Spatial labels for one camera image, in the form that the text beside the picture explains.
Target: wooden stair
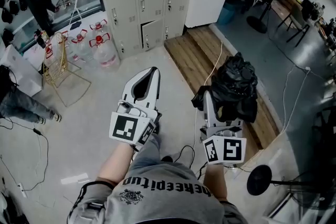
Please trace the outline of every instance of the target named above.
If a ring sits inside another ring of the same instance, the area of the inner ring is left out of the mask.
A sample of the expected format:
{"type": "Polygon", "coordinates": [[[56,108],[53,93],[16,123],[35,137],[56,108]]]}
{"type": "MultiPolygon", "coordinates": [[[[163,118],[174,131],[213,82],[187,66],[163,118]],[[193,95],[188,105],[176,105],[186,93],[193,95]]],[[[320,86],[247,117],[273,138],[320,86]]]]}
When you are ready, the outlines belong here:
{"type": "MultiPolygon", "coordinates": [[[[165,48],[174,60],[184,79],[196,93],[213,70],[220,54],[221,41],[207,27],[188,29],[181,36],[165,41],[165,48]]],[[[222,55],[216,66],[224,64],[232,54],[223,44],[222,55]]],[[[258,111],[254,123],[244,123],[243,135],[247,139],[245,162],[266,148],[279,133],[276,124],[263,99],[258,94],[258,111]]]]}

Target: locker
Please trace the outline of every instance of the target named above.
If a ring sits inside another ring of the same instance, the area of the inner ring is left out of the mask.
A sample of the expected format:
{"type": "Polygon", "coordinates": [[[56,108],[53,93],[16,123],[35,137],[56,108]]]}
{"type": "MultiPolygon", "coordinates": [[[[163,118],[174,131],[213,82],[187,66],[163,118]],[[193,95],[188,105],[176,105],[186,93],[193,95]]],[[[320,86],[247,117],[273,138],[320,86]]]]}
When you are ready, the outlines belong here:
{"type": "Polygon", "coordinates": [[[158,20],[163,15],[163,0],[139,0],[140,22],[158,20]]]}
{"type": "Polygon", "coordinates": [[[142,26],[142,44],[145,50],[152,49],[155,46],[162,44],[163,20],[156,20],[154,22],[142,26]]]}
{"type": "Polygon", "coordinates": [[[107,0],[107,10],[116,47],[121,58],[139,53],[140,46],[135,0],[107,0]]]}
{"type": "Polygon", "coordinates": [[[189,0],[166,0],[164,38],[181,36],[189,0]]]}

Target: blue-gray floor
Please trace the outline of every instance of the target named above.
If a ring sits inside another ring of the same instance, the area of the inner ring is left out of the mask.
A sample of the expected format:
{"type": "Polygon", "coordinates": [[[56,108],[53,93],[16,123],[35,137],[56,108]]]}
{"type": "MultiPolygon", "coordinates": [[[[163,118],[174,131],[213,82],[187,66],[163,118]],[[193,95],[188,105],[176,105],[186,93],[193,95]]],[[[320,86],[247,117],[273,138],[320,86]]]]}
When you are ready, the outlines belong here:
{"type": "MultiPolygon", "coordinates": [[[[244,59],[255,67],[259,80],[264,84],[276,112],[284,122],[282,93],[286,76],[293,63],[304,68],[310,67],[311,71],[324,78],[328,78],[331,70],[326,64],[328,55],[325,52],[324,42],[314,27],[310,28],[298,47],[295,45],[300,35],[286,43],[297,30],[291,28],[287,32],[285,24],[277,30],[281,19],[273,10],[270,10],[263,20],[265,24],[268,23],[267,34],[260,34],[252,29],[246,22],[247,16],[259,17],[263,8],[264,6],[251,8],[244,15],[236,14],[231,23],[216,26],[243,54],[244,59]]],[[[285,96],[286,122],[289,120],[305,76],[305,71],[297,67],[294,67],[289,75],[285,96]]],[[[326,79],[321,79],[312,73],[308,74],[286,130],[301,172],[311,168],[314,163],[316,135],[311,132],[314,116],[330,104],[324,99],[327,91],[325,82],[326,79]]]]}

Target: round black base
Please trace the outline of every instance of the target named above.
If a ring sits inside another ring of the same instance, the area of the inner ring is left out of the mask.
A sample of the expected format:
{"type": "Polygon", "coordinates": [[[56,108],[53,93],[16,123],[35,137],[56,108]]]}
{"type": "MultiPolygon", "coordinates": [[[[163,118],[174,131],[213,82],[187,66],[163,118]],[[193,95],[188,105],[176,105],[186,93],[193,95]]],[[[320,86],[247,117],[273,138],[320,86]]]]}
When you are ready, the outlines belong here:
{"type": "Polygon", "coordinates": [[[257,17],[248,16],[246,20],[249,26],[259,33],[265,34],[267,32],[267,26],[257,17]]]}
{"type": "Polygon", "coordinates": [[[272,171],[267,165],[259,165],[248,177],[247,191],[251,195],[263,194],[272,180],[272,171]]]}

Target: garbage bag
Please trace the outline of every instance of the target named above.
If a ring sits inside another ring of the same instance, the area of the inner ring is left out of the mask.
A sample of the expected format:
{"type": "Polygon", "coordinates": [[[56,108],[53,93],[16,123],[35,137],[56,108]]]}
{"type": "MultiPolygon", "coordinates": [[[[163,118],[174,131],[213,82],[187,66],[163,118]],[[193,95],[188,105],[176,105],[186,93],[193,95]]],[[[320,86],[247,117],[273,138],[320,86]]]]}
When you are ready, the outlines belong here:
{"type": "Polygon", "coordinates": [[[193,106],[203,111],[203,95],[206,90],[212,95],[215,109],[221,121],[240,118],[254,122],[257,116],[257,76],[254,67],[245,62],[239,52],[229,57],[212,76],[211,86],[201,86],[192,100],[193,106]]]}

